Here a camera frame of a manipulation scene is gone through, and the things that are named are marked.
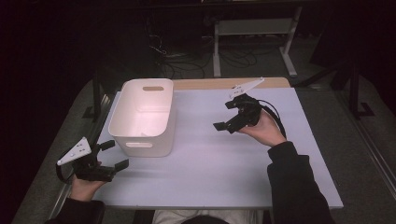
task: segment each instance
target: gray carpet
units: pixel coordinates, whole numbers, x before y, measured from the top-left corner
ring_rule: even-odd
[[[256,64],[247,68],[236,68],[235,63],[227,64],[221,61],[223,77],[287,77],[290,83],[297,83],[321,69],[308,63],[316,42],[315,38],[308,38],[297,39],[293,43],[290,57],[295,62],[299,74],[297,78],[288,77],[279,52],[277,49],[273,50],[274,46],[269,46],[267,49],[264,46],[258,49],[261,53],[267,53],[259,54],[260,52],[256,51],[258,52],[255,55]],[[176,69],[173,73],[171,68],[167,67],[164,76],[213,77],[210,54],[204,54],[197,63],[204,67],[179,64],[178,66],[184,66],[184,69]],[[297,92],[323,158],[345,205],[343,209],[333,210],[332,215],[337,223],[394,223],[396,202],[376,170],[368,148],[354,126],[354,120],[344,109],[344,103],[340,103],[338,96],[347,95],[347,90],[326,91],[330,78],[325,77],[318,82],[321,89],[325,91],[300,89]],[[393,150],[396,146],[395,118],[378,98],[372,85],[364,79],[361,81],[361,99],[375,111],[375,117],[363,118],[361,122],[386,156],[389,166],[395,170],[396,160],[393,160],[396,159]],[[90,131],[92,121],[83,119],[82,115],[86,107],[91,105],[92,87],[91,84],[87,84],[54,139],[49,154],[26,194],[13,223],[43,223],[49,217],[63,186],[56,178],[54,164],[63,150],[75,144],[82,135]],[[133,216],[132,210],[108,208],[104,223],[131,223]]]

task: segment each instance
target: person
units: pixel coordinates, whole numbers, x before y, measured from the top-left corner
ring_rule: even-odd
[[[268,155],[273,163],[267,167],[272,189],[275,224],[334,223],[329,205],[314,179],[309,157],[298,155],[294,144],[287,141],[273,118],[261,112],[255,126],[247,126],[238,132],[247,134],[261,144],[271,147]],[[105,205],[92,201],[94,193],[105,182],[74,179],[70,197],[55,219],[47,224],[97,223],[102,218]],[[224,224],[226,221],[208,216],[198,216],[183,222]]]

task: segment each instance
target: table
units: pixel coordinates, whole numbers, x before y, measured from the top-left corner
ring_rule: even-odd
[[[95,199],[109,206],[133,209],[271,208],[266,173],[271,163],[266,153],[268,147],[241,133],[217,132],[212,125],[235,115],[234,110],[227,110],[224,105],[230,100],[225,88],[249,80],[252,79],[175,80],[174,101],[183,106],[177,107],[170,155],[130,158],[130,167],[119,172],[113,183],[100,188]],[[310,156],[315,179],[330,208],[343,207],[295,90],[287,80],[266,78],[262,86],[248,94],[276,107],[288,139],[299,153]],[[112,139],[108,123],[109,118],[98,143]],[[117,146],[98,156],[103,165],[113,165],[125,158]]]

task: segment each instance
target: black long-sleeve shirt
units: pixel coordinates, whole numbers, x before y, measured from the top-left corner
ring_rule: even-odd
[[[329,205],[320,193],[314,179],[309,157],[298,155],[292,142],[284,142],[268,150],[273,161],[267,172],[272,189],[274,220],[276,224],[330,224],[334,223]],[[97,223],[105,205],[92,201],[82,203],[66,199],[60,214],[47,224]],[[224,224],[214,217],[195,217],[184,224]]]

